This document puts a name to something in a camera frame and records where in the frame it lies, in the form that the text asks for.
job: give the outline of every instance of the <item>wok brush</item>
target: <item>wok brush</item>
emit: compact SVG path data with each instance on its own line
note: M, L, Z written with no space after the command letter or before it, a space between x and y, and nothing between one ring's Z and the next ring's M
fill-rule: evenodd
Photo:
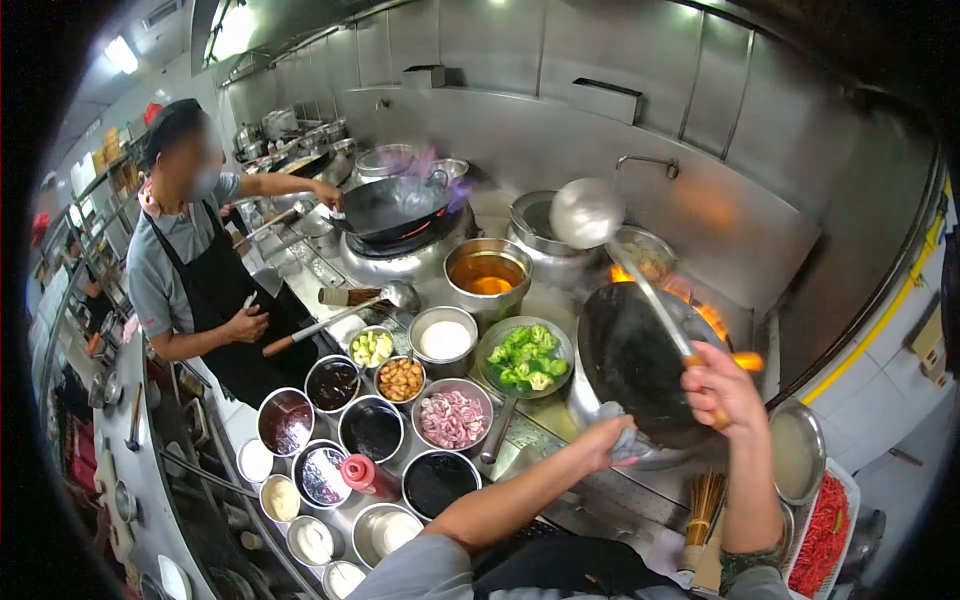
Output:
M679 570L695 571L707 543L707 533L720 506L727 478L711 469L690 482L690 522Z

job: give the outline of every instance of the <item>hand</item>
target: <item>hand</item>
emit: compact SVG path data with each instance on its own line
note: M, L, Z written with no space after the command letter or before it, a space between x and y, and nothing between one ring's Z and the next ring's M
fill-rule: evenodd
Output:
M610 455L610 451L626 427L636 431L634 418L630 415L598 421L581 434L569 448L576 452L578 464L588 468L591 473L610 467L626 467L636 462L636 456L615 461Z
M252 344L263 336L267 330L267 322L270 313L257 315L260 310L259 304L254 304L250 308L241 308L237 314L233 315L225 327L227 328L227 339L230 342L243 342Z
M322 181L313 181L313 193L320 202L337 211L344 205L344 194L338 188Z
M713 425L710 411L723 407L731 424L720 433L731 439L767 431L767 412L753 379L723 350L703 342L692 342L706 367L690 367L680 378L693 418Z

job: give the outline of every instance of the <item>colander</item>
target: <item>colander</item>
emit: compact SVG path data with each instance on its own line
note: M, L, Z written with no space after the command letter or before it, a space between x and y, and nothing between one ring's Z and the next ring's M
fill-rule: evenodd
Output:
M493 365L487 361L487 357L493 353L493 347L502 344L504 339L510 335L511 331L517 329L518 327L532 327L534 325L543 325L550 330L550 333L553 334L557 340L559 340L557 347L553 348L552 355L555 360L559 360L561 358L566 360L568 368L564 374L554 377L553 385L544 390L520 392L514 386L510 386L509 388L504 387L500 383L500 378L493 374ZM573 345L570 344L570 340L556 325L550 323L549 321L538 319L537 317L521 315L519 317L504 319L488 329L487 333L485 333L483 338L480 340L480 344L477 346L476 359L477 369L480 371L480 375L483 377L487 385L507 398L503 403L503 410L500 412L500 417L487 433L487 439L484 442L483 449L480 452L480 460L487 465L492 465L496 462L496 455L500 451L500 445L503 443L503 436L507 433L507 424L510 422L510 418L514 414L516 401L518 399L526 400L549 396L559 390L573 374Z

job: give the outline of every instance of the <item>wok burner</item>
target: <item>wok burner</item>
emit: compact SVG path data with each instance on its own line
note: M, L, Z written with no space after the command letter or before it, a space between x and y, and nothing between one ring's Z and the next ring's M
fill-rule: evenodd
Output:
M477 233L469 204L444 211L424 227L387 242L364 242L355 235L340 238L340 257L346 275L363 285L390 279L423 283L443 274L444 258Z

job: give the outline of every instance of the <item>kitchen worker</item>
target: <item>kitchen worker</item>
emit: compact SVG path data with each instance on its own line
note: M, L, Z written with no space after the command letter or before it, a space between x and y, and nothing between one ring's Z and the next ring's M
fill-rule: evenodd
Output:
M709 411L722 406L732 421L723 430L730 465L721 592L735 600L789 600L778 572L782 520L766 411L750 376L730 356L693 344L708 364L690 368L681 381L694 418L710 425ZM632 417L601 420L520 475L460 498L381 561L348 600L687 598L619 541L503 542L582 478L635 461L610 456L624 427L635 428Z
M317 348L299 344L263 357L264 346L300 329L309 315L286 285L273 298L253 280L233 251L220 206L304 191L329 206L342 197L326 183L291 175L221 173L209 130L192 98L167 105L150 124L150 173L127 258L130 297L157 355L202 357L222 385L256 408L277 388L301 387Z
M66 240L66 260L71 271L77 270L81 252L80 241L74 236L73 231L70 231ZM86 326L86 334L90 336L100 331L100 325L113 310L113 304L107 298L103 286L93 276L89 265L84 265L84 270L78 276L74 295L90 311L90 322Z

